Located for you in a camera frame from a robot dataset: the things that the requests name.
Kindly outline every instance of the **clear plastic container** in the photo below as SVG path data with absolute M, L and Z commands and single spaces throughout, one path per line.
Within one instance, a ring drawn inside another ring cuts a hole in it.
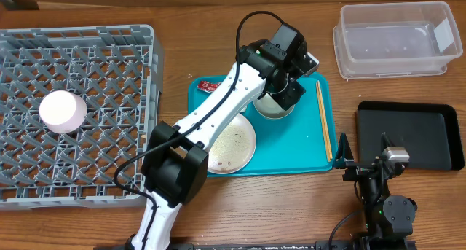
M 443 1 L 344 6 L 333 43 L 345 79 L 443 74 L 463 53 Z

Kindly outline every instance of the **white round object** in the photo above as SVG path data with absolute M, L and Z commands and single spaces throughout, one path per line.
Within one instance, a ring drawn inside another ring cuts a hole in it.
M 39 106 L 39 116 L 54 133 L 69 133 L 84 122 L 87 107 L 84 100 L 65 90 L 49 93 Z
M 262 99 L 254 100 L 253 103 L 257 112 L 269 120 L 282 119 L 290 114 L 294 109 L 294 105 L 288 110 L 282 109 L 282 107 L 280 107 L 280 105 L 278 105 L 278 103 L 275 102 L 268 93 L 266 93 Z
M 220 133 L 209 151 L 208 171 L 234 173 L 245 167 L 256 151 L 256 132 L 246 117 L 238 114 Z

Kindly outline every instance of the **blue mat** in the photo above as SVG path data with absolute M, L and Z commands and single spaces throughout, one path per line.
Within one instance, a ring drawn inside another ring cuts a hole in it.
M 221 82 L 224 78 L 225 76 L 209 76 L 194 80 L 189 87 L 189 112 L 194 111 L 210 95 L 197 89 L 200 81 Z M 318 80 L 322 88 L 334 156 L 338 144 L 328 84 L 321 74 L 315 72 L 309 77 L 298 79 L 298 82 L 306 88 L 306 93 L 296 104 L 294 110 L 281 120 L 265 119 L 256 111 L 253 103 L 250 103 L 243 115 L 248 118 L 256 132 L 257 147 L 252 160 L 236 173 L 225 175 L 208 173 L 208 176 L 257 176 L 331 170 L 333 161 L 327 161 L 317 102 L 315 84 Z

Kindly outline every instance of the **white label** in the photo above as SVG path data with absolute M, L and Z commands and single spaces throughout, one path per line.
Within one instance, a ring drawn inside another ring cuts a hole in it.
M 450 22 L 446 18 L 437 28 L 434 28 L 435 38 L 440 52 L 443 52 L 454 42 L 453 33 L 451 32 Z

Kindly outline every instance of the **chopsticks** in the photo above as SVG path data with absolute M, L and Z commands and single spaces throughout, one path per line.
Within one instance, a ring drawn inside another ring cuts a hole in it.
M 320 88 L 320 82 L 317 81 L 315 84 L 317 89 L 317 100 L 319 102 L 320 121 L 322 122 L 323 140 L 325 143 L 325 152 L 327 153 L 327 161 L 330 162 L 333 159 L 332 147 L 330 145 L 330 136 L 328 135 L 327 117 L 325 116 L 325 107 L 323 105 L 322 89 Z

